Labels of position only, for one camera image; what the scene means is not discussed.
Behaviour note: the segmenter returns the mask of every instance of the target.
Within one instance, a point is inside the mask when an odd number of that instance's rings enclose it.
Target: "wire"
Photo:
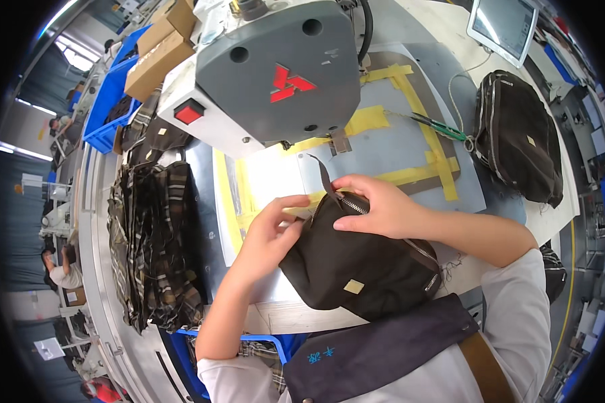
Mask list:
[[[563,329],[560,332],[560,338],[558,339],[558,345],[556,346],[556,350],[554,351],[553,357],[551,357],[551,362],[549,363],[549,369],[547,370],[547,375],[544,377],[547,379],[549,376],[549,372],[551,372],[551,368],[554,366],[554,361],[556,360],[556,355],[558,354],[558,349],[560,348],[560,344],[563,342],[563,336],[565,335],[565,329],[567,327],[567,318],[569,318],[569,308],[572,305],[572,295],[573,295],[573,272],[575,271],[575,262],[576,262],[576,238],[573,230],[573,220],[571,221],[572,225],[572,280],[569,284],[569,300],[567,301],[567,312],[565,312],[565,321],[563,322]]]
[[[491,53],[489,53],[489,54],[488,54],[488,56],[486,57],[486,59],[485,59],[483,62],[481,62],[480,64],[478,64],[477,66],[475,66],[475,67],[471,67],[470,69],[466,69],[466,70],[464,70],[463,72],[459,72],[459,73],[457,73],[456,75],[452,76],[452,77],[450,78],[450,80],[448,81],[448,96],[450,96],[450,101],[451,101],[451,102],[452,102],[452,104],[453,104],[453,108],[455,108],[455,112],[457,112],[457,117],[459,118],[459,127],[458,127],[458,128],[459,128],[459,131],[460,131],[460,132],[462,132],[462,133],[466,133],[466,132],[464,131],[464,121],[462,120],[462,116],[461,116],[461,114],[460,114],[460,112],[459,112],[459,109],[457,108],[457,105],[455,104],[455,100],[453,99],[453,93],[452,93],[452,91],[450,90],[450,86],[452,85],[453,80],[455,79],[455,77],[456,77],[456,76],[461,76],[461,75],[462,75],[462,74],[464,74],[464,73],[467,73],[467,72],[469,72],[469,71],[471,71],[471,70],[477,69],[477,68],[478,68],[478,67],[480,67],[482,64],[484,64],[485,62],[487,62],[487,61],[488,61],[490,58],[491,58]]]
[[[370,4],[368,3],[368,0],[361,0],[361,6],[363,7],[363,14],[365,16],[365,34],[363,36],[363,44],[361,45],[361,50],[359,51],[358,56],[359,66],[361,66],[365,55],[368,54],[368,49],[370,49],[374,24],[372,20],[372,10],[370,9]]]

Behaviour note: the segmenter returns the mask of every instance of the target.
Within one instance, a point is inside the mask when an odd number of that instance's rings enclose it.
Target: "red power switch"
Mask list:
[[[192,98],[185,100],[181,105],[175,108],[174,116],[180,122],[190,125],[200,117],[204,116],[204,108]]]

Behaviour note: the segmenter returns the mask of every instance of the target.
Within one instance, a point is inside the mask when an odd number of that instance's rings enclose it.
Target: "blue plastic crate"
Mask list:
[[[141,105],[141,102],[133,98],[127,114],[106,125],[103,124],[112,107],[126,96],[123,89],[126,85],[128,70],[132,65],[130,64],[127,67],[127,69],[110,70],[106,74],[85,122],[83,140],[103,154],[112,151],[117,126],[127,125],[132,113]]]
[[[132,32],[130,35],[128,35],[123,40],[123,42],[121,43],[121,47],[119,48],[119,52],[114,57],[114,60],[112,61],[112,64],[110,65],[110,69],[118,68],[119,63],[121,63],[121,59],[123,59],[123,57],[129,53],[129,51],[134,49],[135,45],[137,44],[138,39],[151,26],[152,25],[148,25],[146,27],[137,29],[136,31]],[[134,59],[135,62],[137,62],[138,56],[134,56],[134,57],[130,58],[129,60],[125,60],[124,62],[128,62],[132,59]]]
[[[190,362],[190,355],[188,354],[188,347],[186,346],[187,340],[186,335],[197,336],[196,331],[188,330],[177,330],[174,334],[171,334],[171,341],[175,346],[175,350],[179,356],[179,364],[184,367],[188,374],[188,380],[193,385],[195,391],[197,391],[203,398],[210,399],[206,386],[197,378],[197,373],[193,368],[193,364]],[[307,340],[307,333],[299,334],[243,334],[240,336],[240,340],[246,341],[267,341],[274,343],[275,349],[278,351],[280,361],[282,365],[285,365],[293,354],[300,348],[300,346]]]

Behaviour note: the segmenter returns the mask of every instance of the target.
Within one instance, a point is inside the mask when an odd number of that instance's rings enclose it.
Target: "white table surface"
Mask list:
[[[464,69],[483,62],[488,56],[482,47],[467,36],[466,26],[469,12],[463,7],[426,0],[395,1],[418,20],[436,38],[437,42],[446,45]],[[519,70],[514,68],[510,63],[496,54],[492,54],[483,66],[468,72],[468,74],[475,84],[479,86],[479,83],[486,74],[498,69],[516,74],[531,84],[538,93],[548,113],[552,115],[545,97],[542,96],[529,73],[524,68]],[[572,167],[565,143],[557,125],[556,131],[561,146],[564,181],[563,201],[555,209],[549,205],[533,203],[528,200],[524,201],[526,227],[531,230],[538,244],[544,244],[549,239],[555,237],[574,216],[580,214]],[[220,224],[220,229],[225,227],[223,222],[220,222]],[[450,270],[450,276],[438,291],[437,296],[453,292],[463,294],[479,286],[482,274],[490,269],[492,268],[488,264],[475,257],[464,257],[461,259],[460,265]],[[365,320],[344,308],[331,311],[317,311],[307,307],[302,301],[279,301],[260,302],[250,305],[244,329],[254,334],[306,333],[338,329],[364,323],[366,323]]]

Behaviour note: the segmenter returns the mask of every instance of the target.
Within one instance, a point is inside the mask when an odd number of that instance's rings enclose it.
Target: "white shirt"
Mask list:
[[[57,285],[66,289],[78,288],[83,285],[83,276],[78,267],[76,267],[76,263],[70,264],[70,274],[67,275],[62,266],[56,266],[49,271],[49,278]]]
[[[487,304],[484,340],[507,377],[517,402],[534,402],[551,357],[549,299],[539,250],[527,252],[505,268],[486,272],[482,290]],[[278,396],[269,368],[257,357],[201,359],[197,376],[213,403],[291,403]],[[349,403],[483,403],[475,378],[457,344],[393,383]]]

